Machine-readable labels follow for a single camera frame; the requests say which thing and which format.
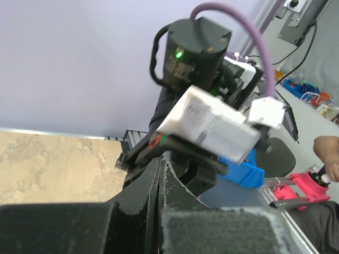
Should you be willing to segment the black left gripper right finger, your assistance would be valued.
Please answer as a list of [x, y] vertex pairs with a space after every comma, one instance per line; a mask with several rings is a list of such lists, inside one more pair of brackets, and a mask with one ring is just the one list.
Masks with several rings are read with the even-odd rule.
[[169, 155], [159, 177], [161, 253], [296, 253], [281, 214], [266, 207], [208, 208], [177, 178]]

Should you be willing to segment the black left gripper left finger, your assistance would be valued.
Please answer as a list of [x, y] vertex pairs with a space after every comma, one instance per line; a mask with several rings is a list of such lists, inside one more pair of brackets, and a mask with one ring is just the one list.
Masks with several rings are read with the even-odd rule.
[[158, 253], [161, 159], [99, 203], [1, 206], [1, 253]]

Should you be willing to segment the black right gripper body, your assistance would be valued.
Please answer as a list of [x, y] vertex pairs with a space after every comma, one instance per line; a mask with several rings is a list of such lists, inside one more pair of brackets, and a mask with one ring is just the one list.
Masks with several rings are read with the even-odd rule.
[[212, 155], [196, 145], [190, 144], [175, 135], [156, 132], [178, 96], [169, 88], [162, 88], [153, 117], [150, 119], [148, 133], [138, 142], [131, 138], [126, 142], [115, 166], [126, 171], [124, 188], [141, 176], [152, 159], [168, 152], [167, 160], [171, 163], [177, 178], [195, 195], [199, 196], [216, 184], [217, 175], [226, 175], [228, 166], [219, 156]]

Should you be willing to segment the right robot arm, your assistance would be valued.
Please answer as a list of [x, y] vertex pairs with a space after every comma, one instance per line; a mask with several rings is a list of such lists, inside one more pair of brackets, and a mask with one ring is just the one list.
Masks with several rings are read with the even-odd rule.
[[191, 85], [220, 96], [236, 110], [245, 104], [263, 73], [255, 69], [249, 83], [244, 82], [239, 63], [225, 60], [230, 39], [231, 30], [205, 17], [177, 20], [157, 32], [149, 71], [162, 90], [148, 134], [117, 160], [116, 165], [127, 172], [124, 186], [140, 177], [147, 164], [165, 151], [172, 155], [178, 178], [196, 195], [213, 187], [218, 174], [228, 173], [220, 156], [173, 134], [158, 133], [157, 128]]

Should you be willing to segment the bystander bare hand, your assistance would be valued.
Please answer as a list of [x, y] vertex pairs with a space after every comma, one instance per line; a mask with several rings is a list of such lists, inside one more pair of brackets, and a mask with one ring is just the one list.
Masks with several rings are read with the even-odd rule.
[[329, 178], [338, 182], [338, 137], [319, 136], [314, 140], [315, 155], [324, 163]]

